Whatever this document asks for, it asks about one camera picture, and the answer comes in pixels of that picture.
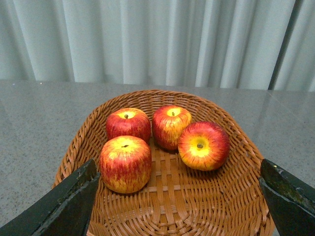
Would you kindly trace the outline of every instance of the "apple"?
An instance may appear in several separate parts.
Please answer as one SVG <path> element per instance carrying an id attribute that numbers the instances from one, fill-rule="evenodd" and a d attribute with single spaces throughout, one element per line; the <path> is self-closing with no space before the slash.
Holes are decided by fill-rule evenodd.
<path id="1" fill-rule="evenodd" d="M 131 135 L 149 143 L 151 124 L 148 116 L 137 108 L 123 108 L 110 114 L 106 120 L 108 140 L 121 135 Z"/>
<path id="2" fill-rule="evenodd" d="M 214 122 L 191 123 L 180 135 L 178 152 L 182 161 L 193 169 L 216 170 L 228 158 L 229 137 L 225 130 Z"/>
<path id="3" fill-rule="evenodd" d="M 102 179 L 109 189 L 117 193 L 134 193 L 150 179 L 151 149 L 138 137 L 118 136 L 105 143 L 99 164 Z"/>
<path id="4" fill-rule="evenodd" d="M 152 135 L 156 143 L 166 150 L 176 150 L 183 129 L 192 117 L 185 108 L 169 105 L 157 109 L 152 117 Z"/>

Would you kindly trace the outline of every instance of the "red and yellow apple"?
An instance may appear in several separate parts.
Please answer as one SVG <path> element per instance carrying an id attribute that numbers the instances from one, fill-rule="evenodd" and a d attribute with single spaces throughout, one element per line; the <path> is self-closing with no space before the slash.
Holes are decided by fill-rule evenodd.
<path id="1" fill-rule="evenodd" d="M 189 167 L 216 170 L 228 158 L 230 141 L 225 130 L 214 122 L 200 121 L 187 126 L 180 135 L 178 151 Z"/>
<path id="2" fill-rule="evenodd" d="M 149 143 L 151 124 L 148 116 L 137 108 L 123 108 L 110 114 L 106 120 L 108 140 L 121 135 L 131 135 Z"/>
<path id="3" fill-rule="evenodd" d="M 134 193 L 150 179 L 151 149 L 138 137 L 118 136 L 105 143 L 99 164 L 102 179 L 109 189 Z"/>
<path id="4" fill-rule="evenodd" d="M 190 112 L 179 106 L 157 109 L 152 117 L 152 135 L 156 143 L 164 149 L 176 150 L 179 136 L 191 120 Z"/>

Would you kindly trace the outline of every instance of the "basket rim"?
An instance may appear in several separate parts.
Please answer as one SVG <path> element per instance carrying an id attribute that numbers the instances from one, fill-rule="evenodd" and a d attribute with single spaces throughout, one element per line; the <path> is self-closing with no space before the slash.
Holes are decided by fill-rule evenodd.
<path id="1" fill-rule="evenodd" d="M 70 142 L 70 145 L 68 146 L 67 151 L 66 151 L 65 155 L 63 156 L 63 158 L 61 160 L 61 164 L 59 165 L 59 168 L 57 170 L 55 182 L 53 183 L 52 188 L 57 186 L 66 176 L 68 176 L 70 174 L 70 173 L 65 172 L 64 166 L 65 166 L 65 164 L 70 164 L 71 166 L 74 165 L 75 158 L 78 154 L 78 150 L 81 148 L 81 146 L 84 142 L 84 137 L 88 133 L 89 129 L 96 122 L 96 119 L 94 117 L 99 116 L 102 113 L 104 106 L 110 106 L 112 103 L 116 102 L 117 99 L 119 99 L 122 96 L 124 97 L 124 99 L 126 99 L 126 97 L 128 98 L 129 96 L 133 97 L 133 95 L 136 93 L 152 93 L 152 95 L 154 95 L 156 93 L 158 95 L 164 95 L 164 94 L 172 95 L 173 94 L 173 95 L 177 95 L 177 96 L 178 95 L 191 96 L 195 100 L 197 100 L 197 102 L 201 102 L 203 104 L 209 104 L 209 106 L 215 107 L 216 109 L 220 110 L 221 112 L 223 112 L 223 114 L 226 116 L 226 118 L 228 118 L 228 120 L 233 124 L 234 129 L 238 131 L 237 135 L 242 136 L 246 140 L 246 142 L 248 142 L 247 144 L 252 148 L 254 155 L 259 160 L 259 162 L 257 161 L 255 163 L 257 164 L 257 167 L 260 168 L 261 161 L 264 159 L 264 157 L 260 153 L 259 149 L 252 142 L 252 140 L 248 137 L 248 135 L 242 130 L 242 128 L 236 122 L 234 117 L 229 112 L 227 112 L 225 109 L 220 107 L 218 104 L 216 104 L 215 102 L 213 102 L 211 100 L 205 99 L 201 96 L 198 96 L 198 95 L 195 95 L 192 93 L 187 93 L 187 92 L 182 92 L 182 91 L 163 90 L 163 89 L 143 89 L 143 90 L 135 90 L 135 91 L 131 91 L 128 93 L 124 93 L 124 94 L 120 94 L 118 96 L 115 96 L 115 97 L 101 103 L 99 106 L 95 107 L 91 111 L 91 113 L 86 117 L 83 124 L 80 126 L 79 130 L 76 132 L 74 138 Z M 95 236 L 94 234 L 92 234 L 89 231 L 88 231 L 87 235 Z"/>

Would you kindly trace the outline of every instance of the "wicker basket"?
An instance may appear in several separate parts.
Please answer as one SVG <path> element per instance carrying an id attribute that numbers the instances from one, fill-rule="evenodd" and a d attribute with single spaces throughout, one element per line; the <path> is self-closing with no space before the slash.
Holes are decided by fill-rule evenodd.
<path id="1" fill-rule="evenodd" d="M 107 189 L 100 179 L 87 235 L 272 235 L 275 226 L 258 183 L 262 155 L 231 115 L 188 93 L 136 91 L 94 109 L 71 142 L 53 187 L 90 158 L 98 166 L 112 112 L 135 107 L 151 119 L 157 108 L 171 104 L 188 109 L 193 121 L 214 121 L 225 128 L 231 142 L 227 162 L 216 171 L 196 171 L 151 139 L 153 174 L 148 184 L 124 195 Z"/>

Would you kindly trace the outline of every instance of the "curtain fold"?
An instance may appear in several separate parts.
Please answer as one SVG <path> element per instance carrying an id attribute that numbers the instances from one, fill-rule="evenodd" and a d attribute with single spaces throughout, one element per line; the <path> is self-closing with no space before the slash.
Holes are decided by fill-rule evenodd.
<path id="1" fill-rule="evenodd" d="M 295 0 L 3 0 L 0 79 L 268 89 Z M 315 90 L 304 0 L 275 89 Z"/>

